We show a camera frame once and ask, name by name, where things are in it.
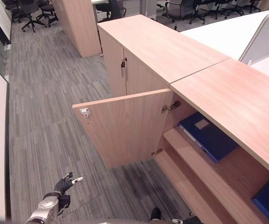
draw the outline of shelf compartment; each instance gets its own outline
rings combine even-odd
[[[237,223],[173,148],[159,153],[156,161],[191,211],[203,223]]]
[[[251,202],[269,180],[269,171],[243,148],[238,147],[215,164],[179,127],[163,136],[236,222],[269,223]]]

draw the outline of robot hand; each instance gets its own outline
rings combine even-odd
[[[73,173],[70,172],[62,177],[54,187],[54,191],[47,193],[38,204],[38,208],[33,212],[28,223],[52,224],[54,218],[63,213],[65,208],[70,206],[70,195],[66,191],[74,184],[83,180],[83,177],[71,180]]]

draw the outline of gray striped carpet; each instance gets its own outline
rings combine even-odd
[[[84,181],[68,191],[71,206],[55,223],[104,217],[147,222],[155,206],[170,223],[187,217],[189,209],[154,160],[107,170],[77,122],[73,104],[110,97],[103,58],[81,58],[59,23],[23,33],[26,22],[12,25],[6,68],[13,220],[24,222],[69,171]]]

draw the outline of cabinet top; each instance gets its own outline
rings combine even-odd
[[[171,89],[269,170],[269,76],[228,59]]]
[[[98,26],[166,84],[229,58],[143,15],[103,22]]]

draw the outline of cabinet door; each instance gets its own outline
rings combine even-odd
[[[73,105],[78,120],[105,165],[121,166],[147,160],[157,150],[173,91],[163,89]],[[89,118],[81,109],[88,108]]]
[[[127,95],[168,88],[154,71],[124,49],[126,60],[126,93]]]
[[[126,95],[123,48],[102,28],[99,27],[100,40],[112,97]]]

